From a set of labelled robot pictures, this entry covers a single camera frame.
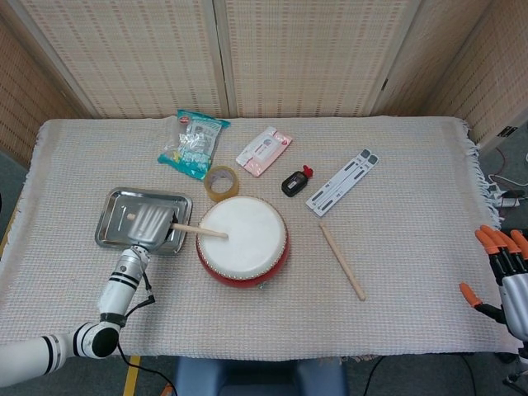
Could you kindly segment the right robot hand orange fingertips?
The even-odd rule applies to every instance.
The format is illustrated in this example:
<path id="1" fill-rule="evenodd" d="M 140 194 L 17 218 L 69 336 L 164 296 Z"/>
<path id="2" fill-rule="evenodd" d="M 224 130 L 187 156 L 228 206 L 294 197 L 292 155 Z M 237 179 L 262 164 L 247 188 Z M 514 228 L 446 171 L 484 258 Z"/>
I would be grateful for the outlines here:
<path id="1" fill-rule="evenodd" d="M 459 284 L 460 292 L 475 310 L 507 326 L 517 340 L 527 342 L 527 239 L 519 230 L 509 234 L 481 225 L 475 237 L 488 254 L 502 305 L 485 304 L 469 285 Z"/>

